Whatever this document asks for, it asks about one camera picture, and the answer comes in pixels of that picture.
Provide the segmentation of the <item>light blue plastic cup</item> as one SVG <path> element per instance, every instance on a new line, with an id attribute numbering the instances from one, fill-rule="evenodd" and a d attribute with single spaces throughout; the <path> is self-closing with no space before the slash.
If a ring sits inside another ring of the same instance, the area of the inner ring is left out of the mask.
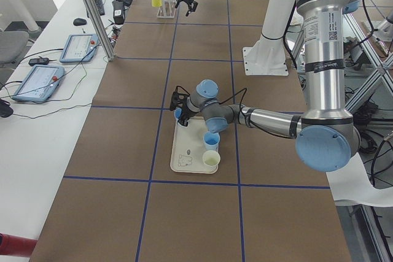
<path id="1" fill-rule="evenodd" d="M 176 108 L 173 112 L 175 120 L 178 121 L 178 119 L 180 119 L 181 115 L 182 115 L 182 109 L 180 108 Z"/>

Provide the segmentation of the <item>cream plastic cup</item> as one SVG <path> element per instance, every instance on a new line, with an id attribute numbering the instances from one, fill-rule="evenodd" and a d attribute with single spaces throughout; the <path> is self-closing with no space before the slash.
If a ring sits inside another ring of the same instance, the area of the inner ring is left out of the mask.
<path id="1" fill-rule="evenodd" d="M 218 168 L 221 157 L 215 150 L 207 150 L 203 153 L 202 162 L 206 169 L 214 170 Z"/>

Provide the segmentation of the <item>cream serving tray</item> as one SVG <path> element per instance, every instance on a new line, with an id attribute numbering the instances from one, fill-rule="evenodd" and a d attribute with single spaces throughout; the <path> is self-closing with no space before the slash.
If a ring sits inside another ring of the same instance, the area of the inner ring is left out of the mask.
<path id="1" fill-rule="evenodd" d="M 203 117 L 189 120 L 188 126 L 176 123 L 170 167 L 175 172 L 213 174 L 217 169 L 206 169 L 202 162 L 206 150 L 203 136 L 208 131 Z"/>

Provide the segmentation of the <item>black desktop box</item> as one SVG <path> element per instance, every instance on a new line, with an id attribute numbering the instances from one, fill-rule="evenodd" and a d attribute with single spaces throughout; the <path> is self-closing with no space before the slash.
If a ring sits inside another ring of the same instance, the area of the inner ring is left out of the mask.
<path id="1" fill-rule="evenodd" d="M 125 11 L 124 4 L 122 1 L 113 1 L 113 19 L 116 25 L 122 25 L 125 21 Z"/>

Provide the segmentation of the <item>black keyboard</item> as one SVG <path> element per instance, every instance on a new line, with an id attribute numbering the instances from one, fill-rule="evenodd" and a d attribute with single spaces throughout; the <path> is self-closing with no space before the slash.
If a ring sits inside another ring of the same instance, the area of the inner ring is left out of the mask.
<path id="1" fill-rule="evenodd" d="M 98 12 L 100 15 L 104 15 L 105 14 L 105 10 L 104 10 L 104 4 L 103 4 L 103 0 L 94 0 L 95 5 L 98 9 Z"/>

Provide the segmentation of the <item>black computer mouse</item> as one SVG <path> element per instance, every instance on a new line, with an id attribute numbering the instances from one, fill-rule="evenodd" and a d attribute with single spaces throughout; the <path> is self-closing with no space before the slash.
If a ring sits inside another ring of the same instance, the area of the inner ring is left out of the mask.
<path id="1" fill-rule="evenodd" d="M 87 24 L 87 21 L 84 18 L 75 18 L 73 20 L 73 25 L 74 26 L 83 26 L 83 25 L 86 25 L 86 24 Z"/>

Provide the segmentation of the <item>far teach pendant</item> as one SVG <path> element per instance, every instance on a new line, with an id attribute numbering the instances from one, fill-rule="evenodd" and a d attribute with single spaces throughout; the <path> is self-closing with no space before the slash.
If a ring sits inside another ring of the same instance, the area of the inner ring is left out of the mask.
<path id="1" fill-rule="evenodd" d="M 89 62 L 95 55 L 98 42 L 96 34 L 69 35 L 59 61 L 63 64 Z"/>

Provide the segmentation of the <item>teach pendant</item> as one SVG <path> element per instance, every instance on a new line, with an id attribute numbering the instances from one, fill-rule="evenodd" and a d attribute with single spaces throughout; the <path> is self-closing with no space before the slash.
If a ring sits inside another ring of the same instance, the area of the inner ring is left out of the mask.
<path id="1" fill-rule="evenodd" d="M 95 55 L 98 42 L 96 34 L 69 35 L 59 61 L 63 64 L 89 62 Z"/>
<path id="2" fill-rule="evenodd" d="M 64 74 L 63 66 L 35 65 L 11 98 L 20 102 L 46 102 Z"/>

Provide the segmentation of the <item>near teach pendant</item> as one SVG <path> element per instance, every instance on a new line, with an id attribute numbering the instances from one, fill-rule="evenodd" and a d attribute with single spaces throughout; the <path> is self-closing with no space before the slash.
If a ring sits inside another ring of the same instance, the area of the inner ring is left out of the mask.
<path id="1" fill-rule="evenodd" d="M 11 98 L 20 102 L 46 102 L 64 74 L 63 66 L 35 65 Z"/>

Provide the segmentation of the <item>black power adapter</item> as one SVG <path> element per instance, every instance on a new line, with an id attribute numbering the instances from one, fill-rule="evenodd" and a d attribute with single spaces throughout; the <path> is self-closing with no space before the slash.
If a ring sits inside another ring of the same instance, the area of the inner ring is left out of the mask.
<path id="1" fill-rule="evenodd" d="M 48 65 L 50 62 L 49 58 L 31 58 L 28 61 L 28 64 L 30 66 L 35 66 L 35 65 Z"/>

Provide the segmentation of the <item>grey office chair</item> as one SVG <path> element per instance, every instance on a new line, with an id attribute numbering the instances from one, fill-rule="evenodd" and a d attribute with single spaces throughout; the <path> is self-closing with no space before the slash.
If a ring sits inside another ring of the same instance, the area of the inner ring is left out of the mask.
<path id="1" fill-rule="evenodd" d="M 29 40 L 26 31 L 1 31 L 1 67 L 7 64 L 18 64 L 18 57 Z"/>

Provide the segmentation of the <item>white plastic chair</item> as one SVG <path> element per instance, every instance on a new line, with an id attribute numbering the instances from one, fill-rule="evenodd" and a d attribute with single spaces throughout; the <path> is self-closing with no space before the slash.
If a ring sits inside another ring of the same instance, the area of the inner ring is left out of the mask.
<path id="1" fill-rule="evenodd" d="M 377 189 L 372 186 L 361 157 L 356 153 L 349 163 L 336 171 L 327 172 L 330 190 L 336 206 L 366 205 L 392 207 L 392 187 Z"/>

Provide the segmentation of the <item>red water bottle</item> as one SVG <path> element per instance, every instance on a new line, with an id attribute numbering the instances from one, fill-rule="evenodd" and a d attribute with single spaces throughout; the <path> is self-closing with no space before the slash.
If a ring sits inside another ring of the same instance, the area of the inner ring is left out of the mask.
<path id="1" fill-rule="evenodd" d="M 1 255 L 29 258 L 37 244 L 36 239 L 1 233 Z"/>

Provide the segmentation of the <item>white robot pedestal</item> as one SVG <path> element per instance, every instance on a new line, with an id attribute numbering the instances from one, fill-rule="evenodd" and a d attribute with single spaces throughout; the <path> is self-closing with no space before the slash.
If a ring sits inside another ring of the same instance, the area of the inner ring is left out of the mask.
<path id="1" fill-rule="evenodd" d="M 295 0 L 269 0 L 260 39 L 243 48 L 246 75 L 287 76 L 284 34 Z"/>

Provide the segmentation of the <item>aluminium frame post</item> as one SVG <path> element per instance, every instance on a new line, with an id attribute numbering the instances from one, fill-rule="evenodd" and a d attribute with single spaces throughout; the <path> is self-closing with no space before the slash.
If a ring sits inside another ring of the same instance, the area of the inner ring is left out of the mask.
<path id="1" fill-rule="evenodd" d="M 104 49 L 105 55 L 108 61 L 112 61 L 115 58 L 114 49 L 111 45 L 111 42 L 107 36 L 106 30 L 104 29 L 104 25 L 101 20 L 101 16 L 98 12 L 98 8 L 95 4 L 94 0 L 83 0 L 85 4 L 85 8 L 90 16 L 90 20 L 93 23 L 93 27 L 95 29 L 96 34 L 98 35 L 98 39 L 102 48 Z"/>

